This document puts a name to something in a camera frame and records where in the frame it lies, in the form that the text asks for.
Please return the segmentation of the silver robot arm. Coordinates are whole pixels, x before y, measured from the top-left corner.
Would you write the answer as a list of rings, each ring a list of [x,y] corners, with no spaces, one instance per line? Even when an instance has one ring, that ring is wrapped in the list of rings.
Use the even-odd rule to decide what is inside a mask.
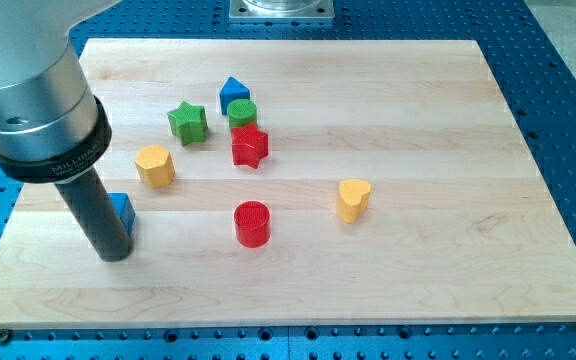
[[[97,105],[70,43],[114,0],[0,0],[0,156],[41,161],[92,132]]]

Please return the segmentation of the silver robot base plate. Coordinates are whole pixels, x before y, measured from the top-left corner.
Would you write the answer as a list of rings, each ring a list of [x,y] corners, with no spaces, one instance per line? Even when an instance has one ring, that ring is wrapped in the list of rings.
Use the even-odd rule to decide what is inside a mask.
[[[333,0],[230,0],[232,20],[323,19],[335,16]]]

